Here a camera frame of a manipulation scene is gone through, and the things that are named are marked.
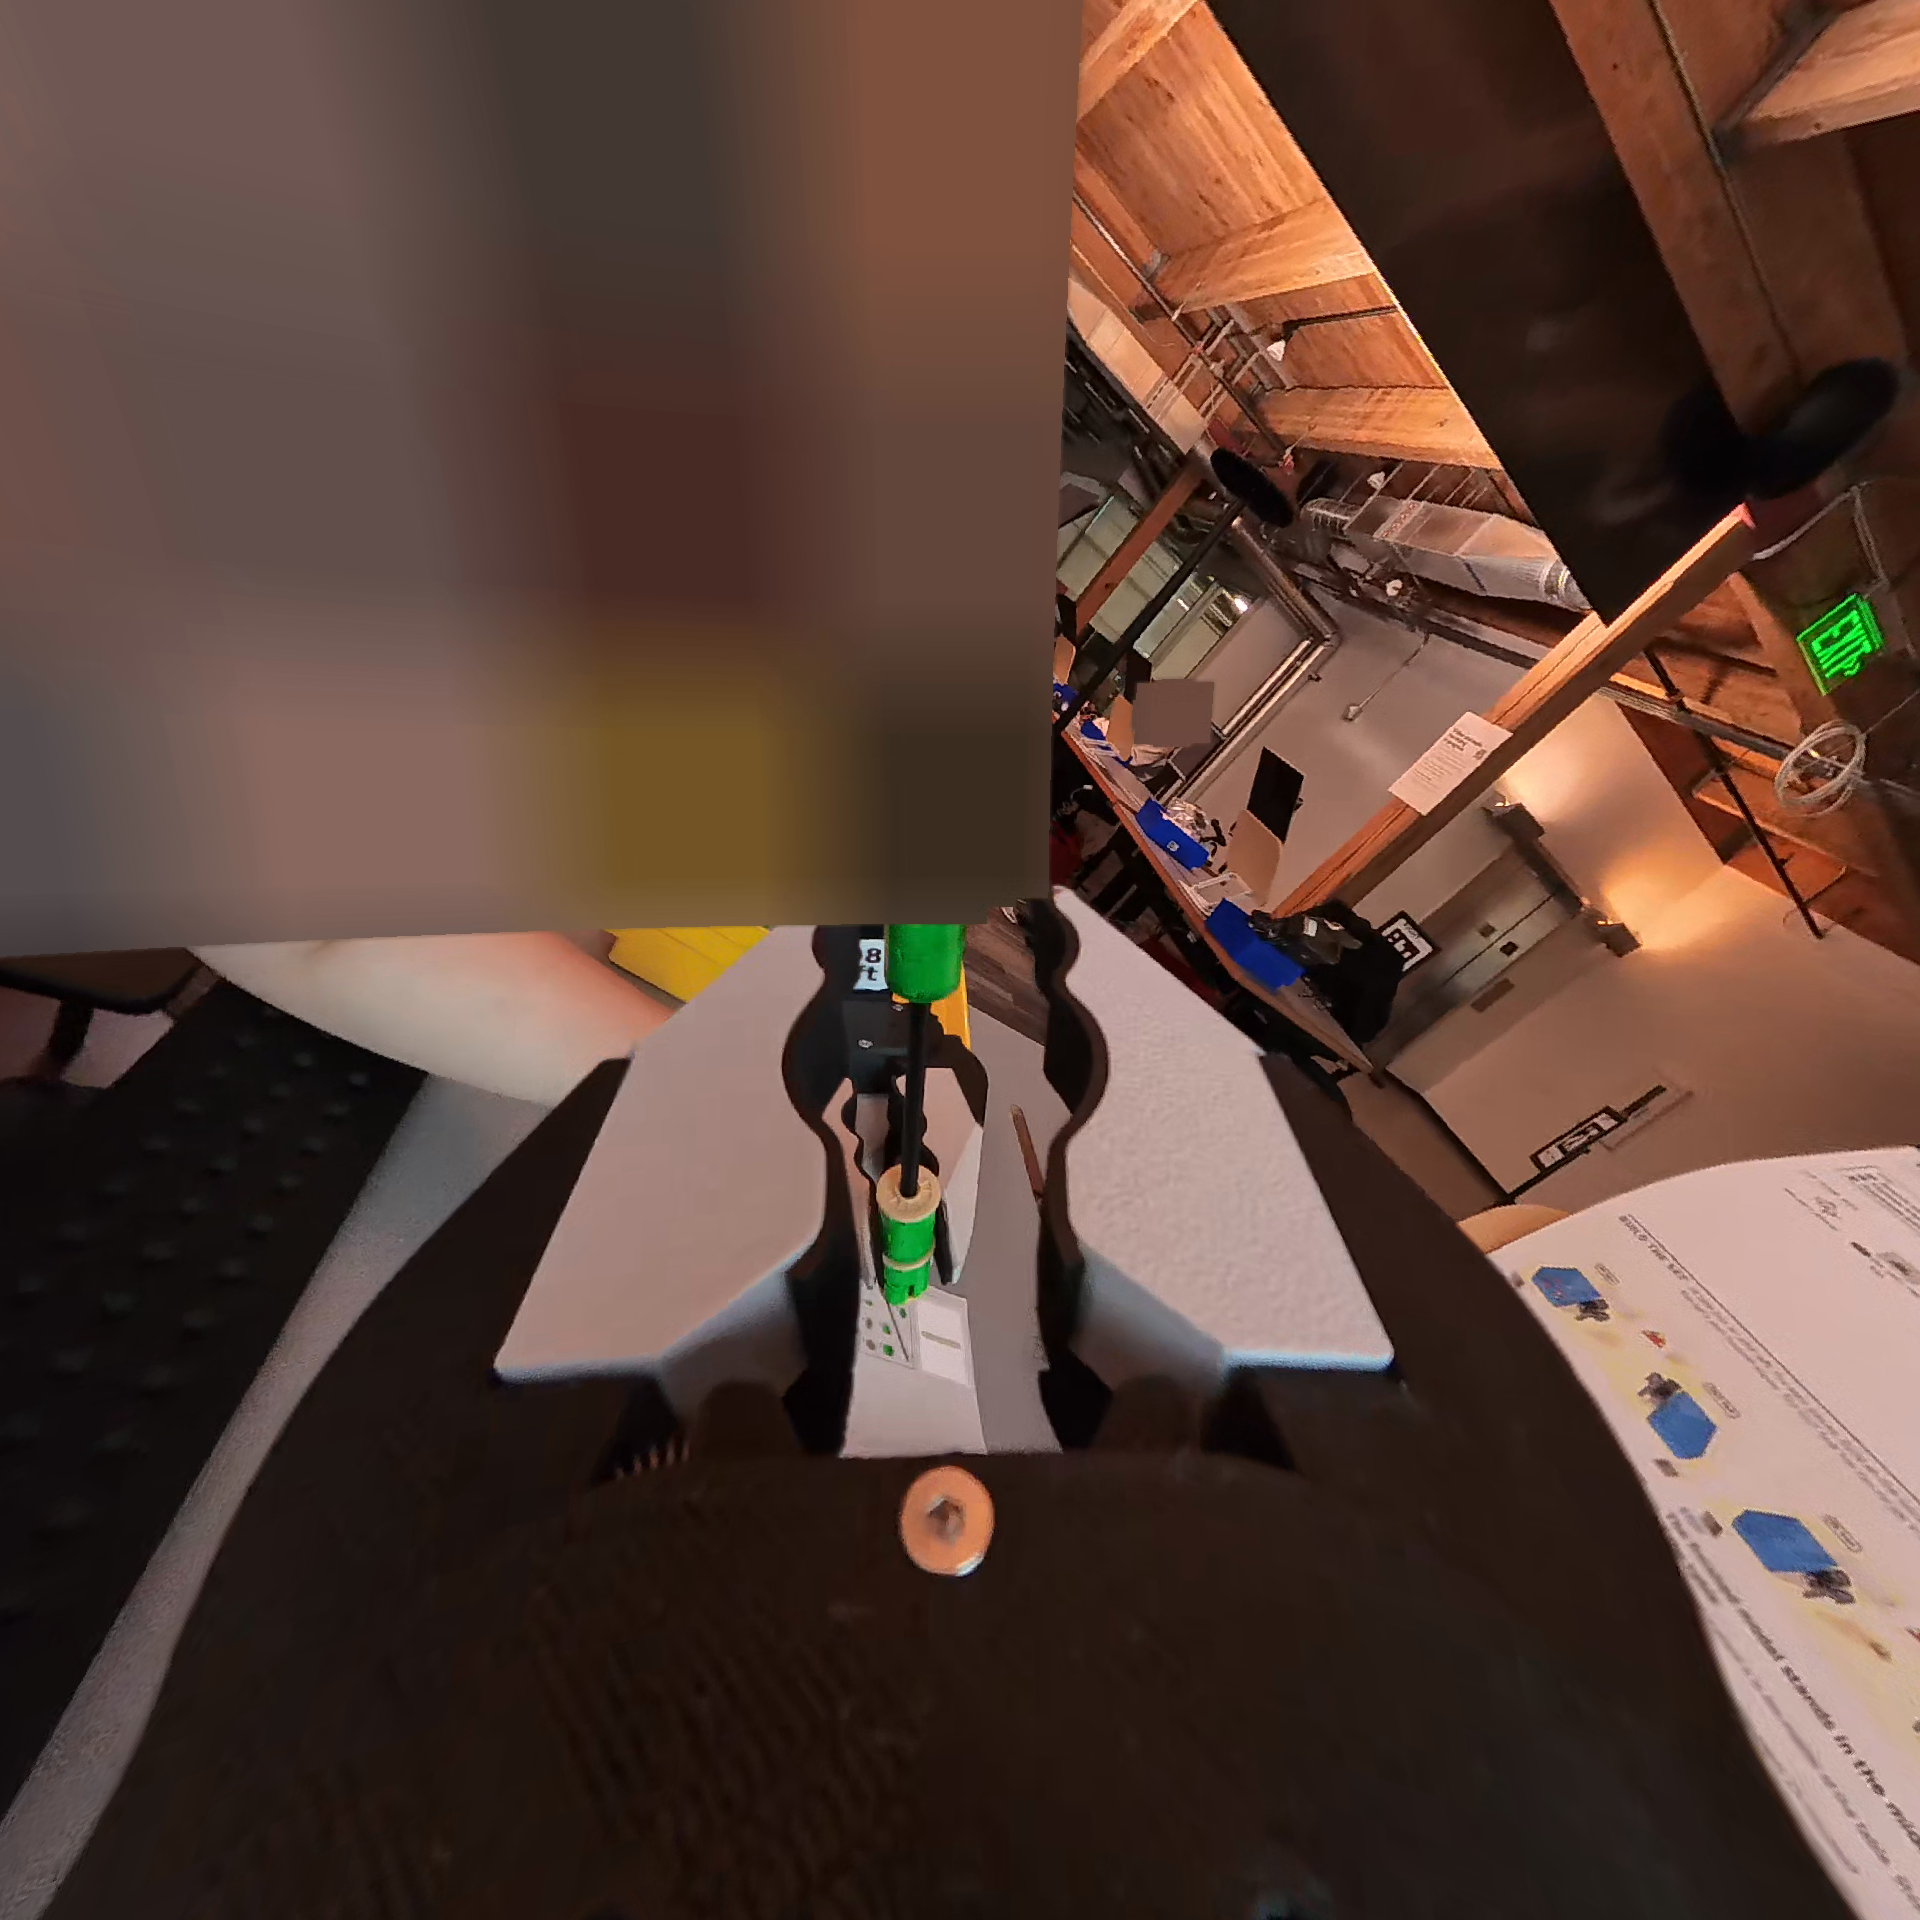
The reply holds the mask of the yellow bin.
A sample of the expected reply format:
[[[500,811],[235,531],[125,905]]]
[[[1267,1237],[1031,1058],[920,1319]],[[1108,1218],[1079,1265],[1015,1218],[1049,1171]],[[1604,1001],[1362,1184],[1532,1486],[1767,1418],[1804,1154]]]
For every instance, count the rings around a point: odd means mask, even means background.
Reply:
[[[752,955],[766,930],[765,925],[610,930],[607,962],[661,998],[686,1004]]]

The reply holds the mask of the white paper notice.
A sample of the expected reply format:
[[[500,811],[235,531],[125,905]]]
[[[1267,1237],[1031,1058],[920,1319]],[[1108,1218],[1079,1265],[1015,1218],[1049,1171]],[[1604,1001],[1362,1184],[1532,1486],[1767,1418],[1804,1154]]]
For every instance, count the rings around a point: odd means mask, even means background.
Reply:
[[[1397,781],[1392,802],[1430,818],[1489,755],[1510,743],[1510,729],[1485,715],[1463,711]]]

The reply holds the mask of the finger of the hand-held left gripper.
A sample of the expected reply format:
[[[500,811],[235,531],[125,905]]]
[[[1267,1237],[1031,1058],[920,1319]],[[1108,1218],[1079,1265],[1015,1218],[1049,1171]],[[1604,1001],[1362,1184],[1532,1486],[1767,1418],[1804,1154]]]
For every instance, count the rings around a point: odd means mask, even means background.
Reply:
[[[945,1287],[961,1283],[973,1248],[987,1115],[988,1074],[973,1051],[933,1051],[932,1171],[945,1197],[933,1265]]]
[[[862,1290],[881,1290],[875,1242],[875,1179],[869,1172],[869,1144],[860,1128],[860,1109],[826,1109],[822,1123],[844,1154],[845,1211],[853,1221],[853,1255]]]

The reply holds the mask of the blue model instruction sheet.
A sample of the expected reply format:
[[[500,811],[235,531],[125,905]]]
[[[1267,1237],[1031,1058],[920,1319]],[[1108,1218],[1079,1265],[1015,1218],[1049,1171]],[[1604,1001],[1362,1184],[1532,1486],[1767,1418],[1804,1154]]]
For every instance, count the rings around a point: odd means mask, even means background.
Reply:
[[[1493,1252],[1643,1481],[1857,1918],[1916,1918],[1916,1151],[1727,1163]]]

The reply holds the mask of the silver rectangular air duct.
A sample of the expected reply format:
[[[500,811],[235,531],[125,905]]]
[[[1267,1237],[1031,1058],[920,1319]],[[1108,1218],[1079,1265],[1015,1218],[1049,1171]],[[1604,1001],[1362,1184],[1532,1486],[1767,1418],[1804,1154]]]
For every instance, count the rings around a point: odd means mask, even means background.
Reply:
[[[1309,499],[1300,506],[1300,522],[1430,584],[1591,611],[1548,536],[1523,519],[1376,492],[1368,499]]]

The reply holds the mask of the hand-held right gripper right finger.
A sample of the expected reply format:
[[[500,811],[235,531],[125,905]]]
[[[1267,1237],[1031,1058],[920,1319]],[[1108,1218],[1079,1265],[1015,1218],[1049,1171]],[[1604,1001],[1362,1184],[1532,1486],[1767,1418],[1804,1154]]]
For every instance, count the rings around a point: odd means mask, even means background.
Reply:
[[[1212,1412],[1246,1372],[1383,1380],[1392,1336],[1309,1171],[1269,1058],[1056,893],[1028,905],[1046,1080],[1038,1390],[1092,1446],[1122,1387]]]

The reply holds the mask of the large blue bin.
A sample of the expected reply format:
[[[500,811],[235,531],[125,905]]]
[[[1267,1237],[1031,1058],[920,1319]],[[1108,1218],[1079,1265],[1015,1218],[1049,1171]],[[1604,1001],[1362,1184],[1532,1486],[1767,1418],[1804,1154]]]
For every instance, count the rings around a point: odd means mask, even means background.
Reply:
[[[1246,975],[1264,991],[1283,991],[1303,980],[1303,964],[1278,947],[1259,929],[1254,916],[1241,908],[1235,897],[1219,897],[1205,917],[1205,930],[1220,947],[1229,964],[1237,975]]]

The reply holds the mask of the wooden post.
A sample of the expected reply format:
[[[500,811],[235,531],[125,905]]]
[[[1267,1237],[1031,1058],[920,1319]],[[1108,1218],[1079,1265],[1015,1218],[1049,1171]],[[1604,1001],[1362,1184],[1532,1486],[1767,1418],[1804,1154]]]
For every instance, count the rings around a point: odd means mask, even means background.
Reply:
[[[1586,615],[1548,657],[1485,715],[1510,729],[1510,743],[1469,773],[1430,818],[1388,802],[1366,830],[1295,882],[1274,913],[1300,916],[1324,901],[1360,905],[1428,842],[1504,777],[1532,749],[1564,724],[1591,696],[1604,694],[1629,661],[1646,657],[1714,587],[1727,584],[1759,552],[1749,506],[1721,515],[1680,561],[1672,561],[1621,617]]]

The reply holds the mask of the green exit sign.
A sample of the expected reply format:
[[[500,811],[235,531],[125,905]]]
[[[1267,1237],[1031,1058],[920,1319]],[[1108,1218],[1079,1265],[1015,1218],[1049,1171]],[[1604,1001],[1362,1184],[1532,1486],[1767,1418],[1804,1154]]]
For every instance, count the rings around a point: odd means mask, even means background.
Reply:
[[[1854,684],[1887,647],[1877,608],[1872,595],[1862,590],[1836,600],[1794,641],[1818,696],[1832,696],[1840,687]]]

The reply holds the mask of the black dotted mat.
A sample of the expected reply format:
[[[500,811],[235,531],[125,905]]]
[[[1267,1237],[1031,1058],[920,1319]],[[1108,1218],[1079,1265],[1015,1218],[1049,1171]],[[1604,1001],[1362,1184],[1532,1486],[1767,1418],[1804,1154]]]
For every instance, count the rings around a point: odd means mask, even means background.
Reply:
[[[2,1192],[2,1807],[417,1100],[235,988]]]

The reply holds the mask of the grey metal door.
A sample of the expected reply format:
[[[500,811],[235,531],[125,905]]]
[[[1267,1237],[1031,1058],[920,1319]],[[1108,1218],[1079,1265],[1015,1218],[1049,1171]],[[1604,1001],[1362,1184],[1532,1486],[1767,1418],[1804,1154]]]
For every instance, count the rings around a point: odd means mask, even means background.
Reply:
[[[1379,1041],[1380,1063],[1453,1016],[1489,1016],[1545,980],[1537,955],[1566,964],[1643,947],[1635,930],[1573,885],[1526,803],[1493,802],[1483,818],[1503,836],[1503,852],[1420,925],[1430,955],[1397,991],[1395,1019]]]

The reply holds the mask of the long wooden work table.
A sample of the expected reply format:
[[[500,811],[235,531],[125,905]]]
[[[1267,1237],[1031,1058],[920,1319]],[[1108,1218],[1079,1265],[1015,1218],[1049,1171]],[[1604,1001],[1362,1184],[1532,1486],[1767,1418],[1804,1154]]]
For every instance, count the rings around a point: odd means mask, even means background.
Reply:
[[[1207,913],[1195,893],[1195,878],[1140,828],[1140,803],[1146,802],[1146,790],[1140,781],[1132,781],[1132,773],[1127,773],[1112,750],[1108,750],[1099,743],[1087,743],[1079,724],[1060,736],[1060,750],[1079,761],[1080,773],[1112,806],[1117,830],[1131,846],[1131,888],[1156,897],[1152,916],[1159,929],[1172,938],[1172,944],[1182,947],[1189,966],[1212,982],[1220,1013],[1256,1039],[1269,1039],[1274,1050],[1280,1050],[1274,1039],[1278,1028],[1305,1035],[1303,1050],[1309,1058],[1328,1064],[1336,1077],[1379,1077],[1368,1051],[1338,1023],[1332,1023],[1305,982],[1267,982],[1259,975],[1246,975],[1241,962],[1220,947],[1207,929]]]

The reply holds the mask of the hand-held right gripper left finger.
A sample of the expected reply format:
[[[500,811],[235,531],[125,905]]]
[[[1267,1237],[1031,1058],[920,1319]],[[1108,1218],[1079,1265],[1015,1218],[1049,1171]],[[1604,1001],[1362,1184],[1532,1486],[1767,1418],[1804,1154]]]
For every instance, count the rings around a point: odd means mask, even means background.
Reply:
[[[496,1349],[496,1382],[637,1380],[688,1423],[765,1386],[844,1446],[855,1255],[819,1097],[819,930],[777,929],[637,1041]]]

